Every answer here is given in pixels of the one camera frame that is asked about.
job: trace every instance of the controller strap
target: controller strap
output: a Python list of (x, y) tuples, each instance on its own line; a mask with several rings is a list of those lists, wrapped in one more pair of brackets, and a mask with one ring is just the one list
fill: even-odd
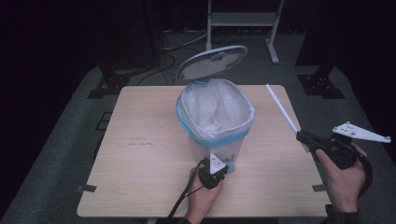
[(361, 192), (359, 192), (359, 198), (360, 198), (367, 191), (367, 189), (370, 188), (370, 186), (373, 183), (373, 168), (370, 161), (363, 154), (359, 153), (358, 160), (363, 166), (364, 173), (366, 174), (363, 187), (361, 188)]

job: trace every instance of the table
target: table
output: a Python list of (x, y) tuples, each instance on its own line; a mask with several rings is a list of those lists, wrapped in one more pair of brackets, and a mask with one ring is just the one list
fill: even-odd
[[(184, 87), (125, 87), (78, 205), (81, 217), (167, 217), (197, 162), (177, 120)], [(239, 86), (256, 109), (235, 171), (208, 217), (326, 216), (329, 203), (316, 165), (263, 85)], [(272, 86), (298, 125), (282, 86)], [(175, 217), (187, 211), (187, 199)]]

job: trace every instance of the trash can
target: trash can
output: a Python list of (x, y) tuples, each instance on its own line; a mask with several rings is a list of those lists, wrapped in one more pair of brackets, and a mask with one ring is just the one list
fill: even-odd
[(247, 53), (243, 46), (212, 49), (178, 69), (177, 79), (191, 82), (177, 98), (177, 117), (197, 161), (211, 152), (222, 161), (238, 157), (254, 120), (254, 106), (231, 81), (212, 77), (233, 68)]

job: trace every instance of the metal stand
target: metal stand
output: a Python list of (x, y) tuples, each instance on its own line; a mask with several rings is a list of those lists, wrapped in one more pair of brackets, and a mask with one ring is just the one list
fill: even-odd
[(207, 6), (207, 40), (206, 50), (212, 49), (212, 26), (272, 26), (270, 38), (265, 39), (271, 60), (274, 64), (279, 63), (274, 49), (276, 29), (279, 24), (285, 0), (280, 0), (276, 12), (240, 13), (240, 12), (213, 12), (212, 0), (208, 0)]
[(335, 66), (335, 54), (319, 66), (313, 75), (297, 75), (307, 95), (321, 95), (323, 99), (345, 99), (343, 93), (334, 87), (329, 79), (329, 74)]
[(112, 60), (103, 59), (99, 62), (99, 69), (102, 72), (102, 78), (95, 90), (91, 90), (88, 99), (101, 99), (103, 95), (118, 95), (122, 87), (128, 85), (129, 77), (123, 77), (112, 68)]

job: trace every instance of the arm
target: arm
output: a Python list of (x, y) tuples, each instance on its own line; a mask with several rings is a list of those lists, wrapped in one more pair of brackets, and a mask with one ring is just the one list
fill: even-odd
[[(198, 175), (194, 178), (192, 186), (189, 189), (189, 193), (200, 188), (203, 184), (199, 179)], [(189, 210), (186, 213), (185, 218), (181, 219), (179, 223), (199, 224), (204, 220), (205, 216), (209, 213), (213, 203), (217, 199), (219, 193), (222, 190), (223, 181), (213, 189), (201, 188), (189, 195)]]
[[(363, 155), (365, 152), (354, 147)], [(358, 199), (364, 184), (365, 173), (359, 161), (345, 170), (340, 170), (322, 150), (316, 151), (328, 177), (328, 193), (332, 205), (326, 205), (330, 223), (359, 223)]]

